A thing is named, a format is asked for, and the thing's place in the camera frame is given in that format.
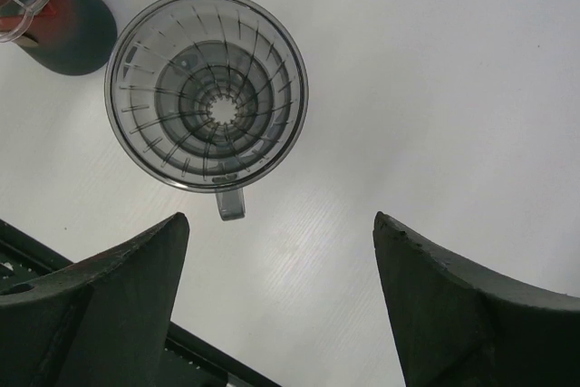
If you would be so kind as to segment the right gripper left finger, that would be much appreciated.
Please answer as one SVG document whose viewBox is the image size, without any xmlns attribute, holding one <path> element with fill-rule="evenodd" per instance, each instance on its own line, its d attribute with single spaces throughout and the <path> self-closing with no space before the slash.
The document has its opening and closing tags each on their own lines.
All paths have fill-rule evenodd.
<svg viewBox="0 0 580 387">
<path fill-rule="evenodd" d="M 2 291 L 2 385 L 155 385 L 188 241 L 176 213 Z"/>
</svg>

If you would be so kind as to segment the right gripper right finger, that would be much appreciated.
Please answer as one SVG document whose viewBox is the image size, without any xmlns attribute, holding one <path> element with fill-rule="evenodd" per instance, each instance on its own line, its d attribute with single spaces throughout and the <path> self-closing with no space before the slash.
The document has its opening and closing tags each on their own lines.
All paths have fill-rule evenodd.
<svg viewBox="0 0 580 387">
<path fill-rule="evenodd" d="M 406 385 L 578 385 L 578 298 L 495 272 L 382 212 L 372 237 Z"/>
</svg>

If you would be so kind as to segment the grey smoked plastic dripper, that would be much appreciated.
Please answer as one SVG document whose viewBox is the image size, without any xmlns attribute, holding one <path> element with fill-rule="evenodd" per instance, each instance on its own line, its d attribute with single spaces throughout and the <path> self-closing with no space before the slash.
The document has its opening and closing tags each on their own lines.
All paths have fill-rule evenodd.
<svg viewBox="0 0 580 387">
<path fill-rule="evenodd" d="M 112 130 L 154 179 L 246 214 L 244 188 L 297 142 L 308 107 L 291 34 L 251 0 L 159 0 L 115 44 L 105 76 Z"/>
</svg>

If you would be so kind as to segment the glass carafe with red rim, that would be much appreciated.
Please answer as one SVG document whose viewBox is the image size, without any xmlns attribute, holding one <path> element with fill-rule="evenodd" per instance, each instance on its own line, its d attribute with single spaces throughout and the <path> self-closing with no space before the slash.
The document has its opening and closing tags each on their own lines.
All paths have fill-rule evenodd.
<svg viewBox="0 0 580 387">
<path fill-rule="evenodd" d="M 28 30 L 6 43 L 55 73 L 78 76 L 108 62 L 117 35 L 115 19 L 102 0 L 49 0 Z"/>
</svg>

